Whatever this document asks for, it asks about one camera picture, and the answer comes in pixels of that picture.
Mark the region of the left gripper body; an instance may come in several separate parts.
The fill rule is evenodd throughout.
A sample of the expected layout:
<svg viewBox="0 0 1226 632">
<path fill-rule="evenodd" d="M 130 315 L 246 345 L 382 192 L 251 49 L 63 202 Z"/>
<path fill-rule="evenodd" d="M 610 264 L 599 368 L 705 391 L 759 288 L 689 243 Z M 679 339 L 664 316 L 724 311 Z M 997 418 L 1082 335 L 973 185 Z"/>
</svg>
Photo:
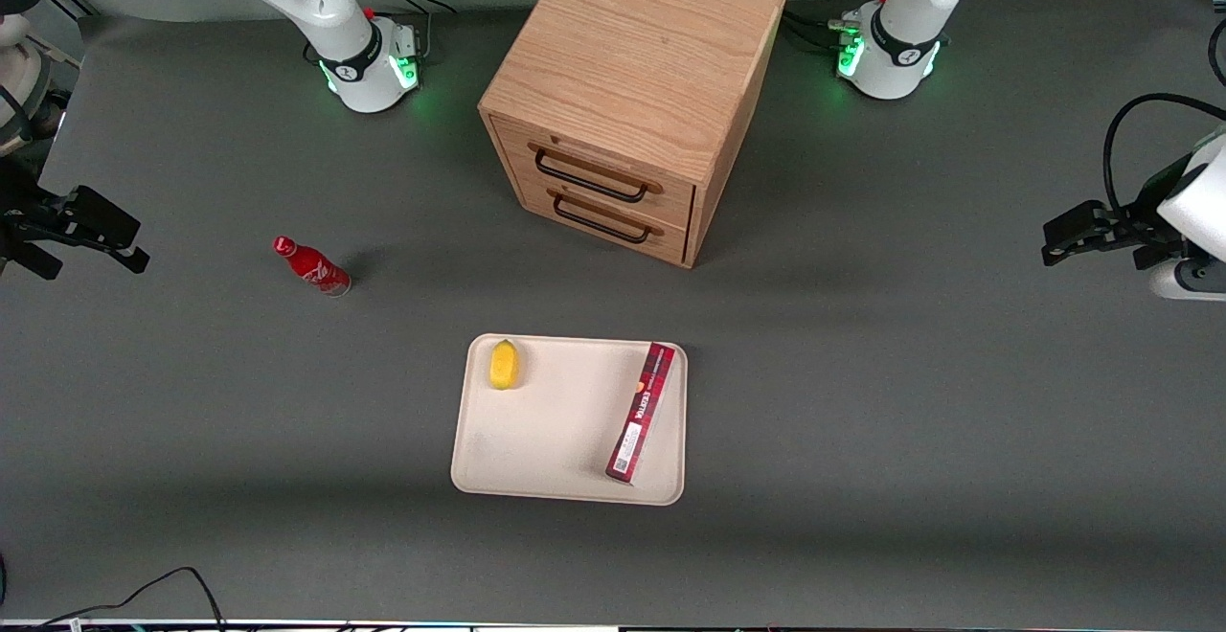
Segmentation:
<svg viewBox="0 0 1226 632">
<path fill-rule="evenodd" d="M 1204 256 L 1225 260 L 1225 135 L 1213 134 L 1160 171 L 1125 205 L 1135 268 Z"/>
</svg>

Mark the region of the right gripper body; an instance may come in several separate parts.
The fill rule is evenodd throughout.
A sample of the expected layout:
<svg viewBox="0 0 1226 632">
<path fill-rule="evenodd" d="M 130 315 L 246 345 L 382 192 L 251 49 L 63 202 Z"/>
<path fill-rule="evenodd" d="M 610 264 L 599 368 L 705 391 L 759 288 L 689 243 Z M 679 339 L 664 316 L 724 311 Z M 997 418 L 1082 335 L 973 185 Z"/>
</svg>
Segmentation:
<svg viewBox="0 0 1226 632">
<path fill-rule="evenodd" d="M 16 264 L 51 282 L 63 261 L 36 247 L 34 241 L 63 241 L 67 196 L 43 190 L 34 175 L 12 160 L 1 161 L 1 258 L 2 266 Z"/>
</svg>

